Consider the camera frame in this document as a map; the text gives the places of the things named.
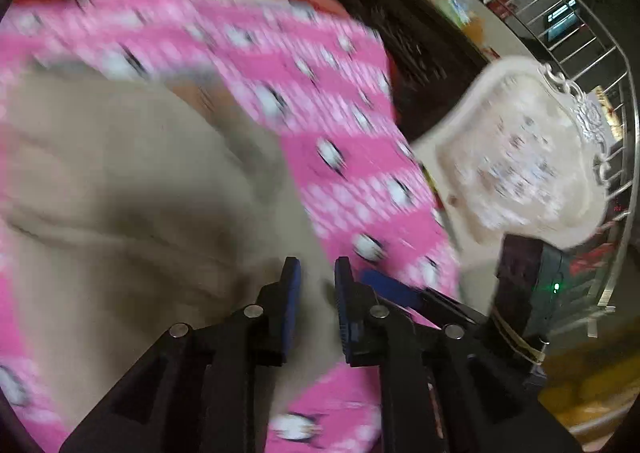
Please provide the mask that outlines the beige jacket with striped cuffs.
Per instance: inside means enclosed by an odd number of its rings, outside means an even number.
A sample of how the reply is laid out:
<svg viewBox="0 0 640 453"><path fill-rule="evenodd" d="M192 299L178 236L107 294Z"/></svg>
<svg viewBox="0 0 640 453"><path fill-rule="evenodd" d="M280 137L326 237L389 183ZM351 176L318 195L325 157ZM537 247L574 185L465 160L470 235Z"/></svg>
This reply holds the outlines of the beige jacket with striped cuffs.
<svg viewBox="0 0 640 453"><path fill-rule="evenodd" d="M18 321L66 426L170 325L221 321L290 256L303 268L294 340L260 409L283 411L337 363L329 260L277 137L219 76L35 67L6 113L1 219Z"/></svg>

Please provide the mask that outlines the cream upholstered chair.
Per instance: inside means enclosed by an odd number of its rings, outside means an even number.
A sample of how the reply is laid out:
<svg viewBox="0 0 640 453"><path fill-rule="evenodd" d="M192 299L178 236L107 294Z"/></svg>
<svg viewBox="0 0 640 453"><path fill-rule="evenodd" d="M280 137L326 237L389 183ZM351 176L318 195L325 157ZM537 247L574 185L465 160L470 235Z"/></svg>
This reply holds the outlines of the cream upholstered chair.
<svg viewBox="0 0 640 453"><path fill-rule="evenodd" d="M506 233L560 248L584 243L608 205L599 106L531 57L490 63L411 148L445 205L466 262L498 254Z"/></svg>

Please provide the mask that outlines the pink penguin blanket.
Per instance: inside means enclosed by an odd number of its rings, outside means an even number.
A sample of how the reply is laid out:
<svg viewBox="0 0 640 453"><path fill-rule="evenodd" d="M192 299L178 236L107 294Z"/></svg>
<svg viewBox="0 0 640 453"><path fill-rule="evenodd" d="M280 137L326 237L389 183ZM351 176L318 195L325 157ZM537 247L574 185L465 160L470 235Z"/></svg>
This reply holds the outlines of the pink penguin blanket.
<svg viewBox="0 0 640 453"><path fill-rule="evenodd" d="M1 204L10 89L29 69L80 64L111 80L219 76L278 139L330 266L381 267L412 286L458 291L435 197L390 101L378 35L306 6L258 0L65 0L15 5L1 22ZM18 321L1 219L1 386L44 451L70 431ZM380 435L372 369L337 363L279 413L271 452L369 452Z"/></svg>

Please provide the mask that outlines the dark wooden nightstand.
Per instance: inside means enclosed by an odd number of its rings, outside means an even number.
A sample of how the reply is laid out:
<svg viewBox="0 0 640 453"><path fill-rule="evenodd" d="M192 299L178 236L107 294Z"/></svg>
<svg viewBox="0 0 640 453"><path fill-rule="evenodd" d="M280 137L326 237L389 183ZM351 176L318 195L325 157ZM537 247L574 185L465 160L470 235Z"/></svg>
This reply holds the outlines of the dark wooden nightstand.
<svg viewBox="0 0 640 453"><path fill-rule="evenodd" d="M390 59L398 127L410 142L443 120L488 58L427 0L337 0L376 30Z"/></svg>

